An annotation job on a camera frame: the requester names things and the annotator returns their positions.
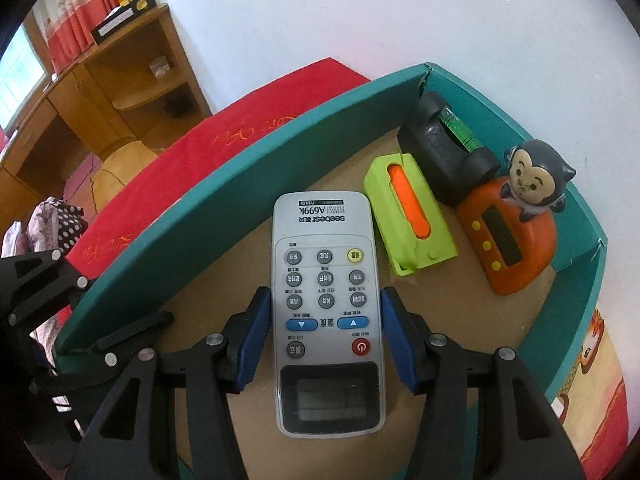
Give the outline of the wooden shelf cabinet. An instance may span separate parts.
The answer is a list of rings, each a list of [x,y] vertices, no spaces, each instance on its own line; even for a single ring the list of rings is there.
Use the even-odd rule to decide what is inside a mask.
[[[141,141],[167,148],[210,109],[169,6],[161,3],[89,49],[27,110],[1,152],[1,226],[64,191],[88,154]]]

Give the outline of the red floral bed blanket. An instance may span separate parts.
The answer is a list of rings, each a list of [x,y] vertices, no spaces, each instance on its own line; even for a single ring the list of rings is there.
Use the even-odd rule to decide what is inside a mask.
[[[128,183],[93,220],[67,256],[72,266],[89,278],[99,278],[114,260],[181,196],[214,170],[267,134],[313,108],[368,81],[334,58],[314,62],[266,84],[193,127]],[[596,306],[585,332],[604,319]],[[603,479],[627,448],[628,413],[625,383],[611,338],[600,336],[594,352],[612,358],[605,370],[612,379],[585,377],[586,402],[577,411],[577,392],[568,398],[565,429],[585,467],[587,479]]]

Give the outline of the orange monkey digital timer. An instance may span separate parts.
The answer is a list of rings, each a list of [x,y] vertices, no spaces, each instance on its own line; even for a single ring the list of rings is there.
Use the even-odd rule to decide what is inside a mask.
[[[553,216],[566,207],[576,170],[543,140],[509,148],[506,175],[474,188],[456,216],[492,290],[509,296],[550,266],[558,236]]]

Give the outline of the teal cardboard box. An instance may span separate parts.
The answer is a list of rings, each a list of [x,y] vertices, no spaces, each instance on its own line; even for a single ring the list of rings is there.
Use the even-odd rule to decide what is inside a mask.
[[[168,207],[90,287],[54,345],[65,374],[90,370],[100,337],[156,311],[206,266],[264,222],[276,199],[318,181],[397,127],[423,92],[440,93],[492,150],[527,139],[493,102],[434,64],[420,64],[363,84],[288,122],[214,170]],[[570,366],[596,305],[605,235],[576,188],[560,219],[559,268],[518,362],[551,396]]]

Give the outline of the black spirit level tool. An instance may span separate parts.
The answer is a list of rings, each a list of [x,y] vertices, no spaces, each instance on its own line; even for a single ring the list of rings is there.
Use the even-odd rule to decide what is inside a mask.
[[[449,207],[489,182],[501,166],[435,91],[420,97],[397,140],[401,151],[416,160],[435,197]]]

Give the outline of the grey air conditioner remote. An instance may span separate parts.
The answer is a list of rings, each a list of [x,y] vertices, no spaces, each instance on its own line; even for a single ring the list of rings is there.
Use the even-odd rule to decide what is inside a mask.
[[[280,196],[271,245],[277,421],[288,437],[378,431],[386,391],[378,262],[366,196]]]

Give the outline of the red white curtain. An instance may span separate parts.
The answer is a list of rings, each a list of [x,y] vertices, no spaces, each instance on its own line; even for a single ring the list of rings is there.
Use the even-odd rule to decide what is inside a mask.
[[[93,45],[91,31],[118,6],[118,0],[36,0],[32,14],[57,73]]]

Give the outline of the black box on cabinet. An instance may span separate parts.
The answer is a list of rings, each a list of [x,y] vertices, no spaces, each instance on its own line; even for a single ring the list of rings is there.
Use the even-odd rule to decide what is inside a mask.
[[[135,18],[149,12],[156,6],[156,0],[131,0],[124,6],[119,6],[91,31],[94,43],[102,44],[107,38],[113,36],[115,32],[118,32]]]

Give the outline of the polka dot cloth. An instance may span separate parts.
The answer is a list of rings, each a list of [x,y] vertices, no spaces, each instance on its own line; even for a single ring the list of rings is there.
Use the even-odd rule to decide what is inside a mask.
[[[77,244],[81,235],[88,229],[88,223],[82,218],[84,210],[62,202],[54,197],[47,198],[35,206],[26,226],[23,222],[14,221],[2,238],[2,259],[47,252],[57,249],[65,256]],[[1,307],[9,304],[9,286],[17,283],[17,270],[10,271],[9,263],[1,263]],[[78,281],[78,292],[70,296],[70,306],[66,315],[76,307],[79,298],[88,290],[90,283],[85,276]],[[36,328],[30,336],[38,341],[48,354],[48,360],[53,362],[53,345],[55,338],[62,330],[66,318],[63,311],[58,311]]]

